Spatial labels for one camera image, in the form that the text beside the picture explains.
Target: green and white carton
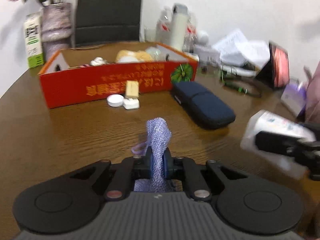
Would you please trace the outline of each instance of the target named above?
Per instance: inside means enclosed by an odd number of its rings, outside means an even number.
[[[30,14],[27,16],[27,20],[23,25],[29,68],[44,64],[40,35],[40,19],[39,14]]]

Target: red cardboard box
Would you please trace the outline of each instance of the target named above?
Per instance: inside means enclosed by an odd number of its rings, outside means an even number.
[[[122,50],[139,51],[157,47],[169,61],[77,66],[95,57],[115,62]],[[47,106],[55,108],[106,98],[125,91],[127,80],[137,80],[140,92],[170,90],[173,82],[193,81],[198,62],[169,46],[153,42],[118,42],[95,47],[57,51],[39,72]]]

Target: wooden table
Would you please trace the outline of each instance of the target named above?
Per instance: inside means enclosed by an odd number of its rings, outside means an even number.
[[[296,190],[305,203],[300,223],[304,231],[320,201],[320,182],[291,179],[239,145],[249,118],[261,109],[293,120],[279,102],[280,95],[266,90],[261,99],[222,88],[211,76],[196,80],[231,106],[236,121],[227,128],[199,128],[168,92],[141,95],[140,109],[111,108],[105,100],[47,109],[36,74],[25,72],[0,100],[0,239],[18,232],[12,215],[14,198],[25,188],[78,169],[99,159],[113,163],[131,156],[131,147],[146,138],[146,121],[163,117],[172,132],[173,156],[188,156],[197,163],[208,159],[257,174]]]

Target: plush toy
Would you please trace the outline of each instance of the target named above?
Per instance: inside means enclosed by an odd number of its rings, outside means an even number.
[[[121,50],[116,57],[117,63],[132,63],[132,62],[150,62],[153,61],[151,55],[143,50],[134,52],[129,50]]]

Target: vase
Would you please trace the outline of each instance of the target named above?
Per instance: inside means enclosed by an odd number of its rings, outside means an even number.
[[[62,2],[44,6],[41,40],[46,61],[57,50],[70,47],[72,35],[70,14],[70,3]]]

